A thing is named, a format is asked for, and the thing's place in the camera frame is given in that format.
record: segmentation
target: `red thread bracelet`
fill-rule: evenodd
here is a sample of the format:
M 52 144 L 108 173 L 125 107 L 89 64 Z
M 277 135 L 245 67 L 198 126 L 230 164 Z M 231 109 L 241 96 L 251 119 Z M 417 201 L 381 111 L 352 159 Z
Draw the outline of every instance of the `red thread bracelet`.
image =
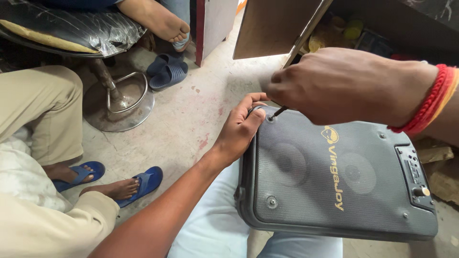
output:
M 454 68 L 447 67 L 444 64 L 437 65 L 437 68 L 437 78 L 414 117 L 402 127 L 388 126 L 388 129 L 395 133 L 417 134 L 429 125 L 454 77 Z

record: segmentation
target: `vingajoy logo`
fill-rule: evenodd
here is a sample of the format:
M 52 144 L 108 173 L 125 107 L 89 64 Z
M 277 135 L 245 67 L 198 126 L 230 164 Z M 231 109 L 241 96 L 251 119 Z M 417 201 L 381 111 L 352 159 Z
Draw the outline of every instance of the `vingajoy logo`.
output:
M 322 136 L 327 139 L 329 144 L 334 144 L 339 140 L 338 133 L 335 129 L 331 128 L 330 126 L 326 125 L 325 129 L 321 132 Z M 343 208 L 343 190 L 339 189 L 338 183 L 340 182 L 340 177 L 338 175 L 338 166 L 337 160 L 338 155 L 335 152 L 335 146 L 332 145 L 328 148 L 328 152 L 330 153 L 330 173 L 333 175 L 333 183 L 335 184 L 335 197 L 336 203 L 335 207 L 341 211 L 344 211 Z
M 327 142 L 330 144 L 334 144 L 340 139 L 340 136 L 335 131 L 335 129 L 331 128 L 328 125 L 325 126 L 325 129 L 321 132 L 321 134 L 323 137 L 325 137 L 325 139 L 327 139 Z

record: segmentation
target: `black speaker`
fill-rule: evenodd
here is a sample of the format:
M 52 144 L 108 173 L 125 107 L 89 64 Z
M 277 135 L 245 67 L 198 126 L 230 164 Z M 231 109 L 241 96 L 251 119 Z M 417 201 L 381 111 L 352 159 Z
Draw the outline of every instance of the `black speaker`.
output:
M 277 108 L 258 106 L 271 116 Z M 429 240 L 437 215 L 410 139 L 385 125 L 318 126 L 298 111 L 265 119 L 235 193 L 251 227 L 385 241 Z

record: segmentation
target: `beige trousers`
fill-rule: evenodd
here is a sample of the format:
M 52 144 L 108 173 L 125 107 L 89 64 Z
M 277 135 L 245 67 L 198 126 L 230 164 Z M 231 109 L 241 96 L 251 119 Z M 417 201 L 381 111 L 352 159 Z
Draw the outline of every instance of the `beige trousers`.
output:
M 77 74 L 61 66 L 3 73 L 0 93 L 0 142 L 30 122 L 31 155 L 40 165 L 83 153 Z M 68 213 L 7 194 L 0 194 L 0 203 L 0 258 L 87 257 L 113 230 L 119 211 L 96 191 L 84 193 Z
M 0 74 L 0 142 L 31 122 L 32 157 L 42 166 L 83 154 L 83 85 L 62 66 Z

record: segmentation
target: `blue flip-flop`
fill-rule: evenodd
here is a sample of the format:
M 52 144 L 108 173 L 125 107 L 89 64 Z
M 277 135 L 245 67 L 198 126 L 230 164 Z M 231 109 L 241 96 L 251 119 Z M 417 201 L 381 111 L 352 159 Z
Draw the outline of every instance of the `blue flip-flop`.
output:
M 183 62 L 185 59 L 184 53 L 159 54 L 153 63 L 146 69 L 146 73 L 150 76 L 155 76 L 161 72 L 166 65 L 172 65 L 178 62 Z
M 120 208 L 133 203 L 135 200 L 142 198 L 146 194 L 158 188 L 162 181 L 162 169 L 160 167 L 152 167 L 144 173 L 135 175 L 132 178 L 137 178 L 139 180 L 137 193 L 133 194 L 131 198 L 126 200 L 115 200 Z
M 88 171 L 85 168 L 83 168 L 85 165 L 93 169 L 93 171 Z M 104 164 L 97 162 L 97 161 L 88 161 L 79 166 L 70 167 L 70 169 L 75 171 L 78 174 L 78 176 L 71 183 L 67 183 L 65 181 L 58 180 L 58 179 L 54 179 L 52 181 L 58 192 L 68 190 L 77 185 L 83 185 L 83 184 L 94 182 L 100 179 L 105 174 Z M 93 175 L 94 177 L 88 182 L 82 182 L 83 179 L 90 174 Z
M 187 73 L 188 65 L 185 62 L 166 65 L 160 73 L 150 79 L 150 88 L 154 91 L 165 90 L 183 81 Z

